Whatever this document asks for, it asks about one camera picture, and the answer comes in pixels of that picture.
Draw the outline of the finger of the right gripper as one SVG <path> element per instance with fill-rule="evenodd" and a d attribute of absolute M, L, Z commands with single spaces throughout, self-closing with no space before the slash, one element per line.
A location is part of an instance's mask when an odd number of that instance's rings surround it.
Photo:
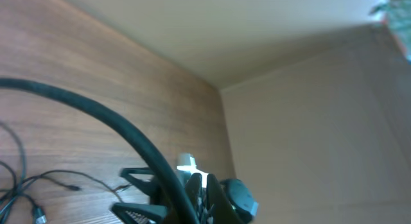
<path fill-rule="evenodd" d="M 114 203 L 110 210 L 124 224 L 161 223 L 168 214 L 165 206 L 136 203 Z"/>
<path fill-rule="evenodd" d="M 123 168 L 119 175 L 149 197 L 155 196 L 161 190 L 158 180 L 150 168 Z M 150 181 L 144 181 L 134 177 L 134 175 L 152 175 L 153 178 Z"/>

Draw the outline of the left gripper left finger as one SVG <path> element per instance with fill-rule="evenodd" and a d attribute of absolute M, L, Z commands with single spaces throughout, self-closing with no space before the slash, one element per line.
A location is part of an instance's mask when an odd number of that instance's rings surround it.
<path fill-rule="evenodd" d="M 186 182 L 185 190 L 193 205 L 199 223 L 206 224 L 206 190 L 202 187 L 202 175 L 200 173 L 193 173 Z"/>

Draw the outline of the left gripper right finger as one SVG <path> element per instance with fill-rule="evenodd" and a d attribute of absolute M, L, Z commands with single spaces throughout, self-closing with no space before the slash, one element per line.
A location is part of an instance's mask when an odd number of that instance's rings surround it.
<path fill-rule="evenodd" d="M 207 176 L 206 194 L 207 207 L 213 217 L 213 224 L 243 224 L 213 174 Z"/>

